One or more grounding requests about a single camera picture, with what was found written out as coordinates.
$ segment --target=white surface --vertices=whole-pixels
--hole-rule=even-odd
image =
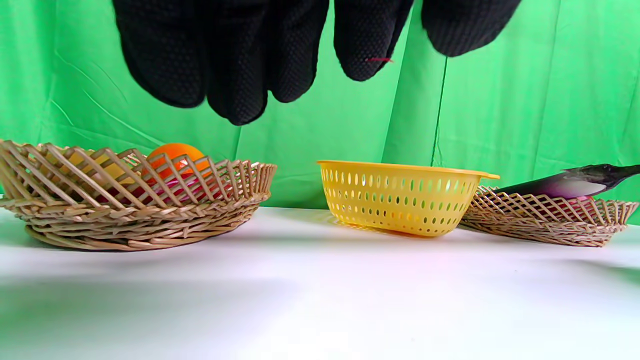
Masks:
[[[579,249],[415,240],[327,211],[138,253],[44,247],[0,212],[0,359],[638,359],[640,231]]]

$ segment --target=finger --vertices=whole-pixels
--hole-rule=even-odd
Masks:
[[[272,2],[268,15],[268,88],[276,100],[295,101],[313,85],[328,9],[329,0]]]
[[[113,0],[122,54],[134,80],[179,108],[204,101],[205,76],[191,2]]]
[[[493,42],[518,5],[520,0],[424,0],[422,27],[439,53],[459,56]]]
[[[413,0],[335,0],[333,46],[344,73],[365,81],[386,64]]]
[[[264,19],[268,0],[217,1],[205,25],[207,101],[233,125],[249,124],[267,106]]]

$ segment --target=green cloth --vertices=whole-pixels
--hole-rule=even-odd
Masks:
[[[139,88],[109,0],[9,1],[0,138],[143,152],[190,143],[217,160],[278,164],[267,205],[304,208],[326,207],[316,160],[482,170],[502,176],[495,185],[630,165],[640,163],[638,24],[637,0],[524,1],[494,43],[445,61],[414,10],[394,63],[356,83],[335,57],[330,16],[311,91],[270,101],[238,128],[206,106],[174,109]],[[604,197],[639,201],[639,185],[628,180]]]

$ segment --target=red thread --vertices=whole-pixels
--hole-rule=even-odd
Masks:
[[[371,59],[367,59],[367,62],[372,62],[372,61],[384,61],[387,63],[392,63],[394,62],[393,60],[391,60],[391,58],[371,58]]]

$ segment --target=woven basket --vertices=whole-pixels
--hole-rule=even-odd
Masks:
[[[460,222],[486,233],[580,247],[602,247],[627,228],[636,202],[508,195],[480,186]]]
[[[165,165],[153,169],[161,157]],[[177,171],[174,161],[188,165]],[[207,161],[202,171],[197,165]],[[169,168],[172,176],[158,173]],[[147,161],[119,154],[0,140],[0,207],[23,219],[32,237],[85,250],[149,250],[194,243],[234,230],[267,200],[276,166],[165,154]],[[113,173],[120,174],[114,178]]]

